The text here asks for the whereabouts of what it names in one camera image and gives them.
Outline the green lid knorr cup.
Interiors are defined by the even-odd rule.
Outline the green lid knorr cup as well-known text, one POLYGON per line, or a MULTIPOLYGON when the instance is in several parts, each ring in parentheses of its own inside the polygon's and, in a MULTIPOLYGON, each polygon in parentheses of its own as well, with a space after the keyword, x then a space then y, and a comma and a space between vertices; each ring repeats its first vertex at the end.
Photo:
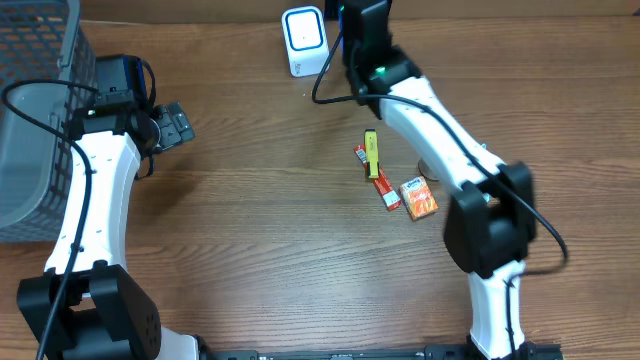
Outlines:
POLYGON ((425 179, 429 181, 438 181, 438 177, 436 176, 435 172, 428 166, 428 164, 423 159, 419 160, 418 169, 420 174, 425 179))

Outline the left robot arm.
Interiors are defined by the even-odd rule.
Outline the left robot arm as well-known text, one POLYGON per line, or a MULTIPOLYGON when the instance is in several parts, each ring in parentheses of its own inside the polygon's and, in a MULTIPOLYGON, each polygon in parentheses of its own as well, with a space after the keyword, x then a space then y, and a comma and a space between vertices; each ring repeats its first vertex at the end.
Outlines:
POLYGON ((90 102, 55 135, 72 149, 62 227, 41 276, 24 279, 18 307, 39 359, 206 359, 196 335, 164 327, 157 306, 126 269, 130 195, 143 160, 191 141, 181 105, 156 104, 151 66, 100 57, 90 102))

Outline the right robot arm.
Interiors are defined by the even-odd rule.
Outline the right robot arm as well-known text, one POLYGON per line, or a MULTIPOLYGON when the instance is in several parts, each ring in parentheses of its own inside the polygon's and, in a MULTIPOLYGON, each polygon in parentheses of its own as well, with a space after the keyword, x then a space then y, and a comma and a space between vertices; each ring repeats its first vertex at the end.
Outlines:
POLYGON ((482 147, 446 110, 429 80, 392 42, 388 1, 339 4, 352 99, 368 106, 421 156, 450 196, 443 240, 469 278, 470 340, 485 359, 525 348, 517 273, 536 236, 532 177, 482 147))

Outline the red snack stick packet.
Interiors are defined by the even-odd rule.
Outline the red snack stick packet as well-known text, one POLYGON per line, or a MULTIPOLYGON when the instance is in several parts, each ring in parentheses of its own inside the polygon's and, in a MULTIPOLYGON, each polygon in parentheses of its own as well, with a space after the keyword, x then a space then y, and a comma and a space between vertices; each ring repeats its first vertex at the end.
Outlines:
POLYGON ((365 169, 365 178, 367 181, 371 182, 374 187, 376 188, 376 191, 378 192, 378 194, 380 195, 386 209, 388 211, 393 211, 395 209, 397 209, 401 204, 402 204, 402 200, 399 197, 399 195, 397 194, 397 192, 394 190, 393 186, 391 185, 388 177, 386 176, 386 174, 384 173, 382 168, 379 168, 378 170, 378 177, 377 178, 370 178, 368 175, 368 170, 369 170, 369 165, 366 161, 366 147, 364 144, 358 145, 354 148, 354 153, 355 155, 359 158, 359 160, 361 161, 363 168, 365 169))

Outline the small orange snack packet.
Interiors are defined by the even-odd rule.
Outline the small orange snack packet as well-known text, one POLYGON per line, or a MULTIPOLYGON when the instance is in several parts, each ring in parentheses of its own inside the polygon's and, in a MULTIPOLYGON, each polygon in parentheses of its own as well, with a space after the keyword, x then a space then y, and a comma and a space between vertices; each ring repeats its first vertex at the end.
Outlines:
POLYGON ((432 215, 439 209, 435 197, 423 176, 415 177, 403 183, 399 190, 402 201, 413 221, 432 215))

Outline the yellow highlighter marker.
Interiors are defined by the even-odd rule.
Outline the yellow highlighter marker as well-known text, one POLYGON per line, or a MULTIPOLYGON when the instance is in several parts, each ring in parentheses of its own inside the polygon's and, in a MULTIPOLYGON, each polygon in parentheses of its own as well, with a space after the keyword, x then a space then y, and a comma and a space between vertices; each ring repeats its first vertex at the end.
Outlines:
POLYGON ((378 136, 375 129, 366 129, 364 132, 364 144, 366 151, 366 163, 369 179, 379 177, 379 150, 378 136))

